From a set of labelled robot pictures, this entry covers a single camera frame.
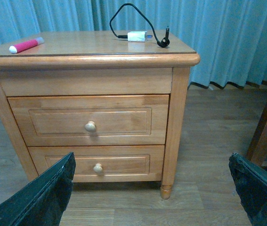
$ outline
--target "curtain fold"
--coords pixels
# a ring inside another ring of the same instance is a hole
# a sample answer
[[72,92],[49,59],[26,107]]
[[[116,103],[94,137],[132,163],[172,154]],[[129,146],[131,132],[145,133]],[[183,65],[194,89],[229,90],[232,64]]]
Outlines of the curtain fold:
[[[169,26],[201,55],[190,82],[267,81],[267,0],[0,0],[0,44],[44,31],[109,30],[110,18],[127,2],[155,29]],[[113,27],[150,29],[132,7],[122,9]]]

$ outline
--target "wooden knob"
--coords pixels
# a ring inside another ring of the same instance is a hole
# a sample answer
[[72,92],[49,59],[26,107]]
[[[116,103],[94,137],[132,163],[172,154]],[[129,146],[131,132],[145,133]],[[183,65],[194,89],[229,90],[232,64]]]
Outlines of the wooden knob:
[[100,163],[97,163],[95,166],[94,166],[94,171],[96,173],[101,173],[103,171],[103,168],[102,168],[102,165]]
[[93,121],[89,121],[86,125],[85,125],[85,129],[88,132],[95,132],[96,131],[96,125]]

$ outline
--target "wooden drawer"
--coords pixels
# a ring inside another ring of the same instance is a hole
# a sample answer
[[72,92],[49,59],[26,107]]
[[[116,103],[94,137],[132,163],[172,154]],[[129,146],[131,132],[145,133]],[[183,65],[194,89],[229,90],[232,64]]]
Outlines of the wooden drawer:
[[[161,180],[163,145],[97,147],[29,147],[39,175],[64,155],[74,152],[74,182]],[[102,172],[94,167],[101,164]]]
[[[164,144],[169,95],[10,97],[27,146]],[[96,131],[85,125],[95,123]]]
[[0,71],[8,97],[166,94],[172,68]]

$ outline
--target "wooden floor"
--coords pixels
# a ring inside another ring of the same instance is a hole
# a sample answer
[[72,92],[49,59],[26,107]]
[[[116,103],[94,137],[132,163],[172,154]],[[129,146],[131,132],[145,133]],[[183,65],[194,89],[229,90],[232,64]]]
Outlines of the wooden floor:
[[[170,199],[157,182],[76,184],[62,226],[249,226],[228,169],[245,154],[267,89],[188,91]],[[0,203],[28,183],[0,122]]]

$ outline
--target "charging cable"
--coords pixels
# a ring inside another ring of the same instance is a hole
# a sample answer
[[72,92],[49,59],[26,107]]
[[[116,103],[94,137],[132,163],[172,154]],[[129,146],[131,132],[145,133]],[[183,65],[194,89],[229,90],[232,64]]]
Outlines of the charging cable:
[[123,4],[123,5],[119,8],[119,10],[115,13],[115,15],[111,18],[111,20],[110,20],[110,22],[109,22],[110,29],[111,29],[111,31],[113,32],[113,34],[114,34],[117,38],[119,38],[119,39],[128,39],[128,35],[117,35],[117,34],[114,32],[113,27],[111,26],[111,22],[112,22],[113,19],[116,17],[116,15],[118,15],[118,13],[120,12],[120,10],[121,10],[124,6],[132,6],[132,7],[135,8],[136,11],[137,11],[137,12],[138,12],[138,13],[139,13],[139,14],[140,14],[140,15],[141,15],[141,16],[148,22],[148,24],[149,24],[149,25],[151,26],[151,28],[152,28],[153,35],[154,35],[154,37],[155,37],[155,39],[156,39],[156,41],[157,41],[157,45],[159,45],[159,46],[162,47],[162,48],[165,48],[165,47],[167,47],[167,46],[170,44],[170,40],[169,40],[169,27],[166,28],[166,35],[165,35],[165,37],[162,39],[162,41],[159,41],[158,38],[157,38],[157,36],[156,36],[155,30],[154,30],[154,28],[153,28],[151,22],[147,19],[147,17],[144,16],[144,14],[142,14],[141,11],[139,11],[139,9],[138,9],[135,5],[133,5],[133,4],[131,4],[131,3],[125,3],[125,4]]

